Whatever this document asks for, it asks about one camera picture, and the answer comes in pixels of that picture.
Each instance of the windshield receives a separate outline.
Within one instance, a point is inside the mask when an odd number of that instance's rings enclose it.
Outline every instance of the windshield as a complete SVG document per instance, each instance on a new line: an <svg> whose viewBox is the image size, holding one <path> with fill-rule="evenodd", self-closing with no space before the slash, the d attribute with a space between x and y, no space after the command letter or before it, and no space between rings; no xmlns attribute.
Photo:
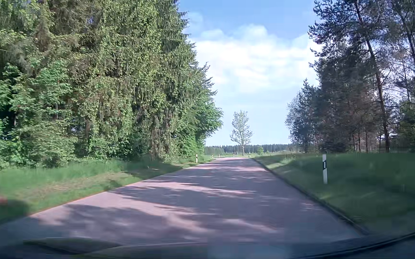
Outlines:
<svg viewBox="0 0 415 259"><path fill-rule="evenodd" d="M0 0L0 246L411 233L415 0Z"/></svg>

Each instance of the roadside grass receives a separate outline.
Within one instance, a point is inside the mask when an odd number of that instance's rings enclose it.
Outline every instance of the roadside grass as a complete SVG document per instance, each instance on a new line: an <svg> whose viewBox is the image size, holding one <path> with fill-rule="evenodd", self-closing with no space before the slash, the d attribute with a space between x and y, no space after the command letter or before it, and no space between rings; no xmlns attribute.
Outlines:
<svg viewBox="0 0 415 259"><path fill-rule="evenodd" d="M256 157L292 184L335 206L372 232L415 227L415 153L307 154ZM401 226L389 222L402 217Z"/></svg>
<svg viewBox="0 0 415 259"><path fill-rule="evenodd" d="M143 158L125 162L88 161L61 168L0 171L0 224L114 188L210 161L210 156L171 163Z"/></svg>

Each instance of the distant forest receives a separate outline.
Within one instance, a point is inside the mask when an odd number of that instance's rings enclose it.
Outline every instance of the distant forest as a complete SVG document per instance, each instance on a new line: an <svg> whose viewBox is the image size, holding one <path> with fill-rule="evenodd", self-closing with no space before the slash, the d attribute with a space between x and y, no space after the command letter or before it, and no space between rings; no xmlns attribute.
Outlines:
<svg viewBox="0 0 415 259"><path fill-rule="evenodd" d="M296 151L298 150L296 145L293 144L266 144L266 145L245 145L245 153L257 153L259 147L263 147L263 152L279 152L279 151ZM228 145L228 146L209 146L204 148L204 153L206 155L218 155L225 153L233 153L236 151L238 153L242 152L241 145Z"/></svg>

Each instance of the white delineator post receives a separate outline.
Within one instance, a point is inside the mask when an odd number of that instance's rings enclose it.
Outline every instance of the white delineator post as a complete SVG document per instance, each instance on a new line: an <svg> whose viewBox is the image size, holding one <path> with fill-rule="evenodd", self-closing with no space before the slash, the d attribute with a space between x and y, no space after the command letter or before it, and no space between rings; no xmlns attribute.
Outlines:
<svg viewBox="0 0 415 259"><path fill-rule="evenodd" d="M326 154L323 154L323 181L324 181L324 184L327 184L327 162L326 162Z"/></svg>

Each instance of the paved road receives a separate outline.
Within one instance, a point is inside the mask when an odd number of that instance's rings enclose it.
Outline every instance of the paved road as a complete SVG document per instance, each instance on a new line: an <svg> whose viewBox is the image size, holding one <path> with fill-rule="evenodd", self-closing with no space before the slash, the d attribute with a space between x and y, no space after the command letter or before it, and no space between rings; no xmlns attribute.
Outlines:
<svg viewBox="0 0 415 259"><path fill-rule="evenodd" d="M252 159L223 158L0 226L0 245L48 236L150 244L331 242L359 235Z"/></svg>

